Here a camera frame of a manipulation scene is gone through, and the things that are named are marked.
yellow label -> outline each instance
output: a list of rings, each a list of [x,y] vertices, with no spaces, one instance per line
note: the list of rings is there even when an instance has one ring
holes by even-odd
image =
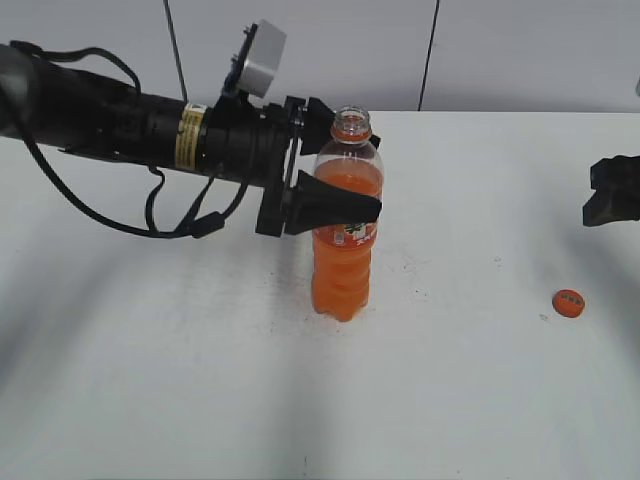
[[[187,103],[182,111],[182,119],[176,135],[176,167],[183,170],[196,169],[196,148],[202,118],[207,107]]]

bottle cap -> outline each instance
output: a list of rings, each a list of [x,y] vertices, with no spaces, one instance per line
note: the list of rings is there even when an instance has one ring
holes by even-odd
[[[560,290],[553,296],[553,308],[560,315],[576,318],[584,310],[584,298],[575,290]]]

white table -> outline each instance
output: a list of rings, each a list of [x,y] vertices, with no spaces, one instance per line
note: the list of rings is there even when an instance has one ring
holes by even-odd
[[[344,325],[311,308],[310,237],[252,233],[259,191],[210,238],[138,239],[1,140],[0,478],[637,478],[640,225],[587,229],[581,207],[591,164],[640,153],[640,115],[373,125],[372,297]],[[45,152],[142,223],[144,168]],[[170,177],[161,226],[202,182]]]

orange soda bottle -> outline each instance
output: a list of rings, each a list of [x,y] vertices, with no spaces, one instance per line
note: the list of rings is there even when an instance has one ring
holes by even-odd
[[[371,144],[369,113],[344,107],[336,113],[329,141],[316,159],[316,178],[381,199],[382,160]],[[371,248],[377,223],[333,225],[313,231],[313,306],[347,322],[369,299]]]

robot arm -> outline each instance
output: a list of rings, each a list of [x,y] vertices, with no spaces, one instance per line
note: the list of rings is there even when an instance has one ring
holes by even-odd
[[[591,167],[591,188],[595,193],[582,208],[585,226],[640,220],[640,157],[603,158]]]
[[[23,140],[56,188],[83,213],[136,235],[199,238],[212,233],[224,226],[249,185],[264,189],[257,233],[280,236],[283,230],[297,234],[324,225],[375,221],[382,206],[375,198],[332,187],[302,171],[291,186],[298,144],[301,155],[317,153],[330,138],[333,111],[315,98],[287,97],[282,106],[254,107],[249,95],[266,93],[285,36],[265,21],[245,33],[213,108],[142,93],[135,73],[99,48],[47,52],[25,42],[0,45],[0,135]],[[134,86],[56,64],[90,54],[112,61]],[[373,142],[377,146],[379,139]],[[119,224],[85,205],[55,174],[37,143],[71,155],[147,166],[161,178],[147,201],[148,229]],[[159,232],[153,222],[153,200],[164,183],[159,169],[209,177],[172,232]],[[239,183],[238,193],[224,211],[196,218],[214,178]]]

